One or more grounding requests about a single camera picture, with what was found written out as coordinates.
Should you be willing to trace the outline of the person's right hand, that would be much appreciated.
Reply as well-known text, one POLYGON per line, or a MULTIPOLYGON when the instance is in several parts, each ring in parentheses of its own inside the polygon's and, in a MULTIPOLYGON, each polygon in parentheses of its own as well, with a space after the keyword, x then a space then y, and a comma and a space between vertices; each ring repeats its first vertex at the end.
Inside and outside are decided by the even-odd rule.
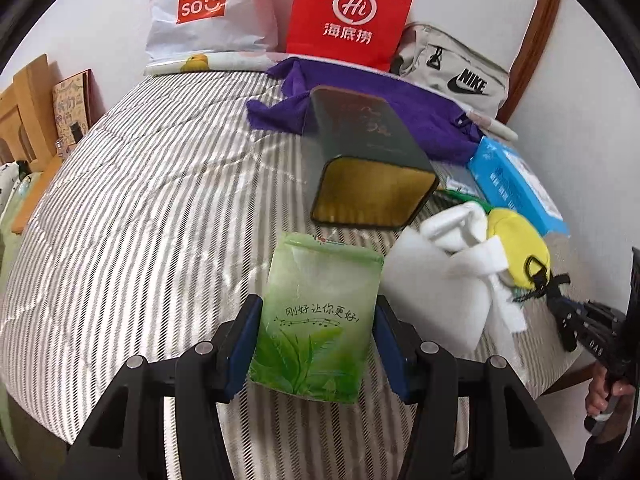
POLYGON ((586 412, 591 417, 597 417, 608 409, 608 402, 617 398, 618 402, 614 414, 628 418, 634 404, 636 389, 628 382, 619 380, 612 387, 606 383, 608 371, 599 362, 595 362, 592 369, 592 378, 588 387, 585 400, 586 412))

